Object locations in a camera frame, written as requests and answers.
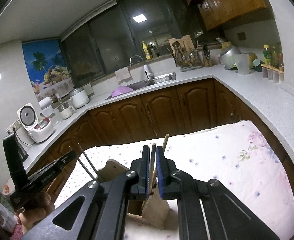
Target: knife block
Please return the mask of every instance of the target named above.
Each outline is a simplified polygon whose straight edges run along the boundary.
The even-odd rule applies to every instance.
[[[113,180],[117,175],[129,169],[115,160],[108,160],[104,168],[97,170],[99,182]],[[150,227],[164,229],[169,212],[169,205],[166,200],[159,196],[157,182],[151,190],[146,201],[130,200],[128,203],[127,218]]]

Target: dish towel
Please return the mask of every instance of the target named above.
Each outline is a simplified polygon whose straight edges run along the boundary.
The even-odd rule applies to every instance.
[[[119,70],[115,71],[116,81],[120,82],[124,79],[131,78],[128,67],[120,68]]]

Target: yellow bottle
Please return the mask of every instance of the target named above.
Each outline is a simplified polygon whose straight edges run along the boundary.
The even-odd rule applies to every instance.
[[[143,50],[146,55],[146,59],[152,59],[152,54],[151,54],[149,46],[146,43],[144,43],[143,41],[142,41],[142,44],[143,44]]]

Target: electrical outlet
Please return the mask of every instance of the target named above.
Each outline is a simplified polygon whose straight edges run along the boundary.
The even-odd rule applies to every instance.
[[[19,119],[17,119],[14,123],[11,124],[11,126],[9,128],[7,128],[5,131],[6,131],[6,134],[11,134],[15,131],[17,131],[20,127],[22,127],[22,124],[20,122]]]

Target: rice cooker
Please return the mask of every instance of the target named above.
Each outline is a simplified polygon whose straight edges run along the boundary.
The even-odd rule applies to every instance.
[[[17,111],[22,126],[36,143],[45,141],[54,132],[51,120],[46,117],[39,121],[31,103],[24,105]]]
[[[89,103],[89,97],[83,87],[75,88],[69,92],[70,100],[76,109]]]

